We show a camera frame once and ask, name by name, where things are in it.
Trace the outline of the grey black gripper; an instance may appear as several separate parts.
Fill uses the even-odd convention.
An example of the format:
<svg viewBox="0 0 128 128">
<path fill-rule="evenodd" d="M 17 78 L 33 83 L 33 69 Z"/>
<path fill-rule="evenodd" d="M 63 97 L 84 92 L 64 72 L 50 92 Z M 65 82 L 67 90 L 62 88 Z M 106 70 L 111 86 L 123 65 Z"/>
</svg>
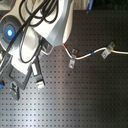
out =
<svg viewBox="0 0 128 128">
<path fill-rule="evenodd" d="M 39 66 L 39 57 L 41 53 L 46 54 L 42 48 L 46 41 L 38 35 L 33 29 L 28 28 L 21 40 L 19 48 L 13 53 L 11 65 L 25 75 L 23 83 L 11 78 L 10 91 L 12 98 L 16 101 L 20 98 L 19 88 L 25 89 L 29 77 L 34 75 L 38 89 L 45 87 L 45 82 Z"/>
</svg>

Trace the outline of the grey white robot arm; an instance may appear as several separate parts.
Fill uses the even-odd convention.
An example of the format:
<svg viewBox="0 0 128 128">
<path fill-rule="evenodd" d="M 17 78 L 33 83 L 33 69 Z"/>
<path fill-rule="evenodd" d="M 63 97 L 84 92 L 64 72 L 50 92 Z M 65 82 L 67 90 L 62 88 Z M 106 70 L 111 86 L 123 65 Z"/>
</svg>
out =
<svg viewBox="0 0 128 128">
<path fill-rule="evenodd" d="M 10 63 L 7 78 L 12 97 L 19 100 L 33 74 L 38 88 L 45 82 L 39 55 L 44 45 L 63 45 L 71 32 L 74 0 L 14 0 L 11 9 L 0 19 L 0 46 L 4 55 L 0 74 Z"/>
</svg>

